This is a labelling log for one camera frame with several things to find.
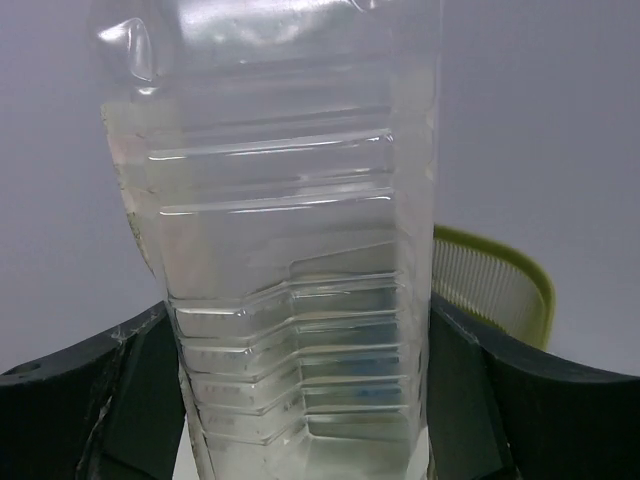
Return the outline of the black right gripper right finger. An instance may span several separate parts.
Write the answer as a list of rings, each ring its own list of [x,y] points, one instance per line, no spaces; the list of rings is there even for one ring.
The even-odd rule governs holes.
[[[426,412],[440,479],[636,479],[639,379],[431,300]]]

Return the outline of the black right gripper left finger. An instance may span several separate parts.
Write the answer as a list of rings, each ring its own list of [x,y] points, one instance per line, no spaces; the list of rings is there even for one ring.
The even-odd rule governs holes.
[[[170,479],[184,426],[165,306],[1,375],[4,479]]]

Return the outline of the large ribbed clear bottle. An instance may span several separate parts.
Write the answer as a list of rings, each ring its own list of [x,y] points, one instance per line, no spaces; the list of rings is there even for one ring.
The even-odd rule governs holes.
[[[204,479],[424,479],[442,8],[96,1]]]

